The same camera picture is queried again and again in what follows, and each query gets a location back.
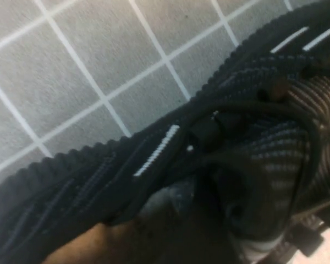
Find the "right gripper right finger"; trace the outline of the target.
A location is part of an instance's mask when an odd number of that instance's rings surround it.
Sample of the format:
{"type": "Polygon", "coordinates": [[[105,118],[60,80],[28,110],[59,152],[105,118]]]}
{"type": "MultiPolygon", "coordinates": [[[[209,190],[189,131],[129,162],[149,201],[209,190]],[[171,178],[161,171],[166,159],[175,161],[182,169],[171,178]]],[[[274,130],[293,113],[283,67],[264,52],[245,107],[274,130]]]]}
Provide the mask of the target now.
{"type": "Polygon", "coordinates": [[[326,218],[294,218],[290,226],[290,243],[304,256],[311,257],[323,244],[322,232],[327,229],[330,229],[330,221],[326,218]]]}

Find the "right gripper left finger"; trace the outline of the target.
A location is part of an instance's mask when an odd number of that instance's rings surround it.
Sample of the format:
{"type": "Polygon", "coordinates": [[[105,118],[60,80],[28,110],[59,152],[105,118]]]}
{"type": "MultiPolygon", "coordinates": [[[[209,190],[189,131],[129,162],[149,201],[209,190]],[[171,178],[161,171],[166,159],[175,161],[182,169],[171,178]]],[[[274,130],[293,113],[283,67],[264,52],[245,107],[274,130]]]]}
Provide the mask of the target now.
{"type": "Polygon", "coordinates": [[[160,223],[136,219],[117,226],[98,224],[50,254],[43,263],[149,263],[160,223]]]}

